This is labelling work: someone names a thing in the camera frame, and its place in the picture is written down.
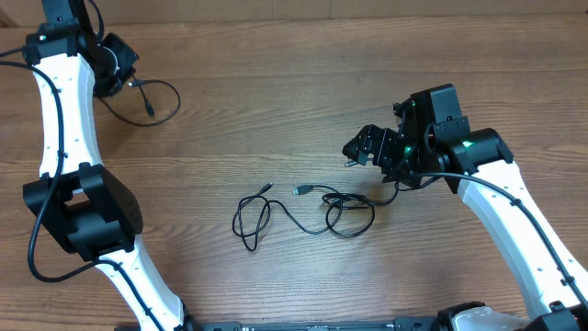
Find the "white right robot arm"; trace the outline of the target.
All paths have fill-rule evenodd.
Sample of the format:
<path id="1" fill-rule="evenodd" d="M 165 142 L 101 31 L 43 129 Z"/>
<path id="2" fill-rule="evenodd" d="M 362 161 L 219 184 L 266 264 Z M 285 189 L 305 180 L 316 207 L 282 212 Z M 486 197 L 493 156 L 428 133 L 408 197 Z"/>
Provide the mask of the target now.
<path id="1" fill-rule="evenodd" d="M 417 92 L 393 106 L 397 129 L 365 126 L 342 150 L 351 164 L 372 163 L 385 181 L 411 189 L 443 178 L 480 219 L 498 247 L 526 306 L 527 320 L 489 316 L 481 303 L 440 311 L 440 330 L 584 330 L 587 271 L 550 226 L 526 188 L 499 133 L 472 131 L 453 86 Z"/>

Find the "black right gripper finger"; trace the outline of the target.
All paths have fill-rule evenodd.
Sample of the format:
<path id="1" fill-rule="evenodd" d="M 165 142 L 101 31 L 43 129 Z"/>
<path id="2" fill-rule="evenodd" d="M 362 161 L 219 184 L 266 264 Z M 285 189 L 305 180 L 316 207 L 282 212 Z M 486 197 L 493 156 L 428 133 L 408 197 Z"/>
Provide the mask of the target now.
<path id="1" fill-rule="evenodd" d="M 374 124 L 364 126 L 357 134 L 357 139 L 360 141 L 364 140 L 377 140 L 382 135 L 382 129 Z"/>
<path id="2" fill-rule="evenodd" d="M 356 137 L 344 145 L 342 154 L 351 162 L 365 165 L 372 154 L 374 141 L 368 137 Z"/>

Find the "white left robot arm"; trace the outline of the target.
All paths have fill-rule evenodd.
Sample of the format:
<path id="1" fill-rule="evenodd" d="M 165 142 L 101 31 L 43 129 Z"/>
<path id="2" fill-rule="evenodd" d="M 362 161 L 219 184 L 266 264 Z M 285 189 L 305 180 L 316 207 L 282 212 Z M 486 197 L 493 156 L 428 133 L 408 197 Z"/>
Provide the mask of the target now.
<path id="1" fill-rule="evenodd" d="M 23 57 L 41 97 L 44 151 L 40 178 L 23 187 L 35 215 L 28 265 L 35 278 L 39 230 L 45 228 L 68 254 L 110 278 L 135 314 L 141 330 L 191 330 L 183 301 L 165 284 L 142 238 L 142 215 L 132 192 L 103 165 L 97 145 L 93 101 L 134 84 L 138 56 L 117 35 L 94 32 L 82 10 L 50 10 L 29 34 Z"/>

